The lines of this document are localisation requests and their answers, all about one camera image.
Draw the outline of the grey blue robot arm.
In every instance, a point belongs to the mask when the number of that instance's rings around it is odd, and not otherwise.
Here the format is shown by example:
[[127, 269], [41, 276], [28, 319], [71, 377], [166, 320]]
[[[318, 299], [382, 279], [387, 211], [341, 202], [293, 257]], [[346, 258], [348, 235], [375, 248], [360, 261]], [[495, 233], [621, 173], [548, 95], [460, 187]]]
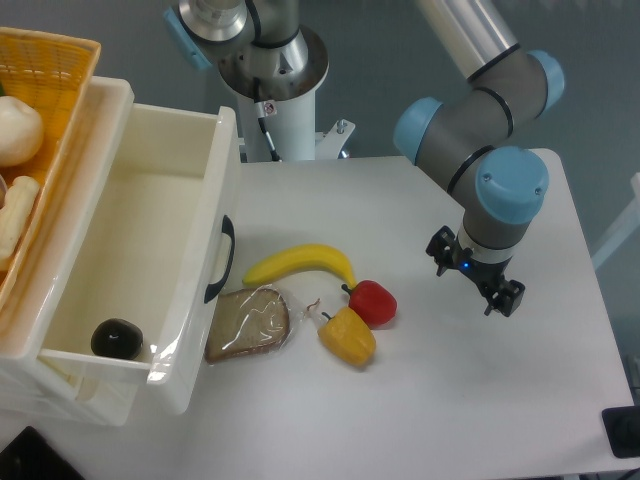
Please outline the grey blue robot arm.
[[[427, 246], [438, 271], [460, 272], [489, 311], [507, 316], [525, 288], [504, 272], [543, 204], [549, 176], [536, 154], [506, 140], [559, 100], [564, 74], [547, 53], [522, 50], [488, 1], [419, 7], [471, 90], [452, 106], [415, 101], [397, 121], [393, 141], [463, 208], [460, 228], [440, 229]], [[297, 2], [179, 1], [164, 21], [182, 55], [197, 69], [216, 68], [234, 93], [248, 160], [340, 153], [336, 133], [316, 136], [315, 93], [328, 54], [300, 22]]]

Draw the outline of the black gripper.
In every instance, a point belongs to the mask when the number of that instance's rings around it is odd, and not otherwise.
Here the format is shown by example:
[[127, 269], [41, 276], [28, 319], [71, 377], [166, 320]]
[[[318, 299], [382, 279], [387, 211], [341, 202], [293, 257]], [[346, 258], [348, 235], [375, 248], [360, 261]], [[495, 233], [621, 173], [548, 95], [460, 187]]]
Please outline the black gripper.
[[485, 316], [499, 312], [510, 317], [519, 308], [525, 285], [505, 277], [513, 256], [510, 249], [486, 249], [462, 234], [455, 236], [448, 226], [443, 226], [432, 236], [426, 254], [434, 260], [437, 276], [454, 269], [477, 287], [487, 301]]

